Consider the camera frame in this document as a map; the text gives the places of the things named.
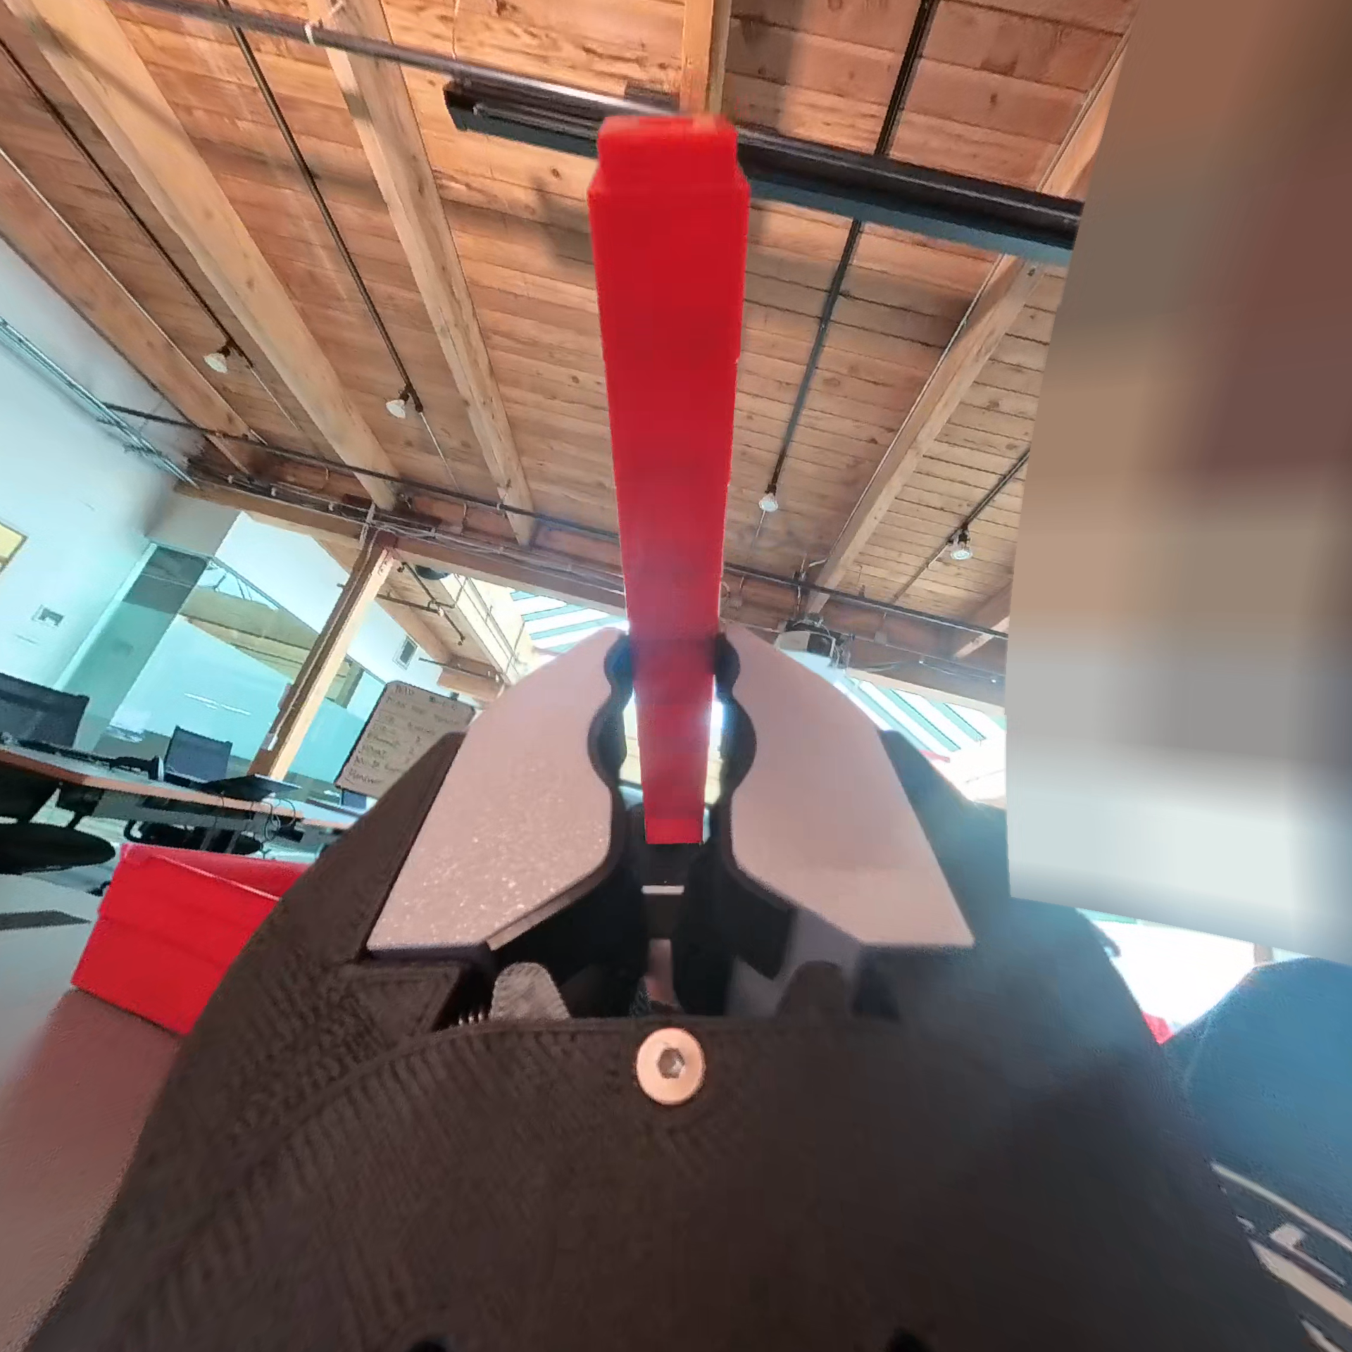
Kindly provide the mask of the red plastic stick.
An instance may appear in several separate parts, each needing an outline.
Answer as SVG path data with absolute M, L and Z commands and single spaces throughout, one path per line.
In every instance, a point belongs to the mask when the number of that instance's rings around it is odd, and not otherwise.
M 721 117 L 609 117 L 588 188 L 647 841 L 699 844 L 750 236 Z

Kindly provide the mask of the black ceiling track rail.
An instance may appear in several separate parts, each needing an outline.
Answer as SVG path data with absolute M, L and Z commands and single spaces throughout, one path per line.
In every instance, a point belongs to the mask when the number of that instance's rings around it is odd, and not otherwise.
M 448 83 L 445 101 L 459 130 L 597 159 L 604 123 L 599 94 L 569 96 L 564 106 L 531 106 Z M 1051 265 L 1071 260 L 1085 209 L 1069 196 L 750 127 L 738 131 L 738 162 L 758 201 Z

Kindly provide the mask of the red plastic bin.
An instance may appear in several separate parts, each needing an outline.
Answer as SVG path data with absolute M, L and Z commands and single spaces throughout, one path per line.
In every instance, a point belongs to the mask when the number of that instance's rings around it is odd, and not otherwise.
M 73 988 L 173 1034 L 192 1031 L 231 964 L 309 864 L 129 843 Z

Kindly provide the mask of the long wooden office desk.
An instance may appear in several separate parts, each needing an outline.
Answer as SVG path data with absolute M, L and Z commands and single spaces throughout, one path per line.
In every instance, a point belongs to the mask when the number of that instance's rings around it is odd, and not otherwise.
M 358 822 L 350 812 L 305 799 L 239 799 L 8 743 L 2 746 L 2 764 L 52 785 L 52 807 L 74 824 L 108 819 L 174 825 L 202 832 L 205 848 L 224 848 L 227 840 L 248 835 L 263 843 L 292 841 L 305 851 L 321 851 Z

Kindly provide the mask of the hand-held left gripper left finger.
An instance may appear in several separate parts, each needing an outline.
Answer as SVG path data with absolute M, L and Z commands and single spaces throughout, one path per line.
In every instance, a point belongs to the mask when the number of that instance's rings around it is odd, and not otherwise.
M 630 635 L 599 629 L 470 724 L 371 930 L 377 957 L 478 956 L 618 864 Z

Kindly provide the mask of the ceiling projector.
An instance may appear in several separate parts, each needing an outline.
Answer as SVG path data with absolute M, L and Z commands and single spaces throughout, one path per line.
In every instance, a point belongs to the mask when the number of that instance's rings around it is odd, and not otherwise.
M 773 645 L 815 671 L 842 671 L 850 661 L 850 642 L 824 626 L 818 616 L 789 619 Z

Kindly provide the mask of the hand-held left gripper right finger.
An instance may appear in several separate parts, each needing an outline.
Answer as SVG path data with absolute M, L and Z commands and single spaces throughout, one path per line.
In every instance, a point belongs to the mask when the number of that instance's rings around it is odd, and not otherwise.
M 974 943 L 881 729 L 821 672 L 728 629 L 715 922 L 736 975 Z

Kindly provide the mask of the wooden support post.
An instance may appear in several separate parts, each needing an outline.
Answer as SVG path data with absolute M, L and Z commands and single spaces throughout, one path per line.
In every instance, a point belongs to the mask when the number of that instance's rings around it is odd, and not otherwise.
M 342 593 L 316 635 L 297 680 L 287 687 L 280 700 L 274 724 L 255 754 L 250 772 L 272 780 L 285 778 L 367 609 L 379 597 L 396 561 L 393 532 L 379 531 L 362 542 Z

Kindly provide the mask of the whiteboard on stand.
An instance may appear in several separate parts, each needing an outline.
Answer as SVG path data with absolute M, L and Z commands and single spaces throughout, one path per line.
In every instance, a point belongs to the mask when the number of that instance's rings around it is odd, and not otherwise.
M 385 684 L 335 785 L 369 799 L 382 796 L 440 738 L 464 733 L 478 711 L 470 701 L 406 680 Z

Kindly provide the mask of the black office chair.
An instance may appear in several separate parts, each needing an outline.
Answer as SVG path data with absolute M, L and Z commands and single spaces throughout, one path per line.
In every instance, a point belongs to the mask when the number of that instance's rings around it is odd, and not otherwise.
M 229 777 L 232 743 L 176 725 L 163 753 L 163 780 L 187 788 Z

